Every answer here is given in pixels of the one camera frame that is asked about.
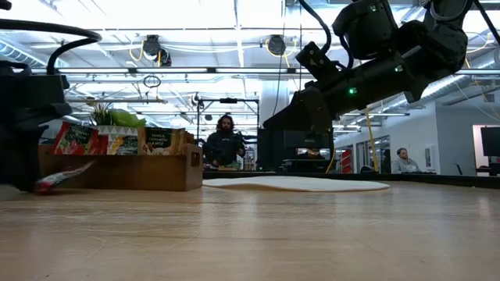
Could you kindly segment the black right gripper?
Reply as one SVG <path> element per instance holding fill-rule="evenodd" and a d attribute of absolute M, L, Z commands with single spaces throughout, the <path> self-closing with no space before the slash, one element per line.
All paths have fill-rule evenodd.
<path fill-rule="evenodd" d="M 417 101 L 421 83 L 409 62 L 393 54 L 316 79 L 295 92 L 291 103 L 263 126 L 269 130 L 325 131 L 339 116 L 401 92 L 410 101 Z"/>

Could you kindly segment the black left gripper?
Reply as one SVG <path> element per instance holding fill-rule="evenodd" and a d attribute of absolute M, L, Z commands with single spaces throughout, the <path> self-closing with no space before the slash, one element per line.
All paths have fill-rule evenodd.
<path fill-rule="evenodd" d="M 34 191 L 41 178 L 39 140 L 48 129 L 38 125 L 72 112 L 65 99 L 68 88 L 62 75 L 34 74 L 19 62 L 1 63 L 1 184 Z"/>

